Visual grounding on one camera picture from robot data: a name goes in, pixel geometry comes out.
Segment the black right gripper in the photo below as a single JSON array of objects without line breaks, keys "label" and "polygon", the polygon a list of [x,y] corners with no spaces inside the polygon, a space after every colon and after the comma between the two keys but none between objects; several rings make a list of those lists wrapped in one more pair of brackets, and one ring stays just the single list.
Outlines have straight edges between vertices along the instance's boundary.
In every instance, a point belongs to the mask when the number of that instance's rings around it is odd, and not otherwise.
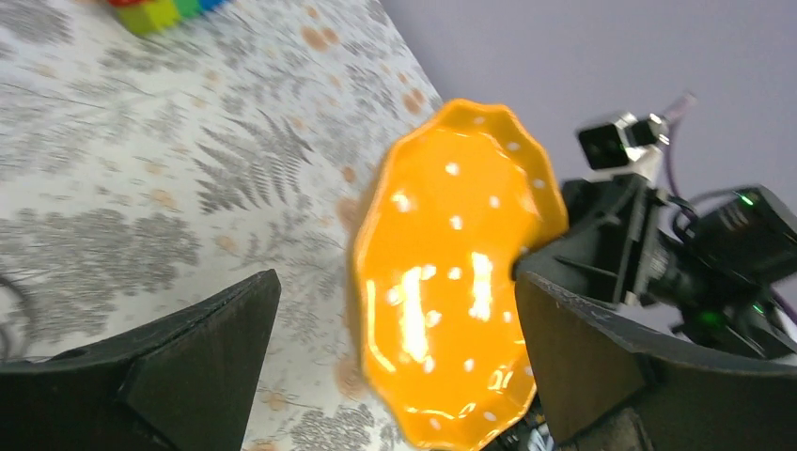
[{"label": "black right gripper", "polygon": [[[683,198],[643,177],[570,179],[561,194],[569,228],[514,263],[518,307],[554,289],[603,308],[685,306],[677,244],[659,228],[665,208],[684,211]],[[534,293],[536,283],[543,284],[542,294]]]}]

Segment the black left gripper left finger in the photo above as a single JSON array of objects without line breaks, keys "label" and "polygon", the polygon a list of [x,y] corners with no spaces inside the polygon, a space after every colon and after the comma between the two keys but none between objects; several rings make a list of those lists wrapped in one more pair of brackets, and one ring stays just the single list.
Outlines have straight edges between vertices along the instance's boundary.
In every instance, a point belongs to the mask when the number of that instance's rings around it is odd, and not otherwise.
[{"label": "black left gripper left finger", "polygon": [[5,450],[237,450],[281,294],[257,272],[171,315],[1,367]]}]

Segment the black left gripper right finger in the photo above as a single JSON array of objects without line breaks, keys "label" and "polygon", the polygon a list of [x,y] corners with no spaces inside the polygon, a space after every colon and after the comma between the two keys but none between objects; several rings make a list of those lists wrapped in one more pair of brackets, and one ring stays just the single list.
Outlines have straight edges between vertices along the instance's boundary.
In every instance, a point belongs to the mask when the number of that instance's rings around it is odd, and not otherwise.
[{"label": "black left gripper right finger", "polygon": [[792,450],[796,369],[659,333],[526,273],[518,317],[556,443]]}]

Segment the yellow dotted scalloped plate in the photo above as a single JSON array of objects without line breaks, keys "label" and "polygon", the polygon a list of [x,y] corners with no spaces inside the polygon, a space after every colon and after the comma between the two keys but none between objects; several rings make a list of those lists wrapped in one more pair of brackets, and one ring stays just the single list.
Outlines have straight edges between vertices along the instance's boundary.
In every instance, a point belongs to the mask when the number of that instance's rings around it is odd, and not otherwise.
[{"label": "yellow dotted scalloped plate", "polygon": [[483,449],[537,392],[512,269],[569,227],[546,151],[508,107],[449,101],[387,150],[362,212],[348,307],[368,385],[409,444]]}]

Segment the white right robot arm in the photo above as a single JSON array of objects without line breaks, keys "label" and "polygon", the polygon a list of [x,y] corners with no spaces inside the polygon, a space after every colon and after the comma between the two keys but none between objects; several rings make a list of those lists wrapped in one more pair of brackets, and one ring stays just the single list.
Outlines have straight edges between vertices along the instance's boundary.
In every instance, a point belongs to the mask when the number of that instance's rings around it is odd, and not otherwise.
[{"label": "white right robot arm", "polygon": [[773,286],[796,272],[796,217],[769,189],[719,190],[721,204],[702,214],[634,174],[574,179],[562,192],[569,230],[523,253],[514,279],[534,273],[607,309],[669,305],[680,312],[671,331],[706,348],[795,353]]}]

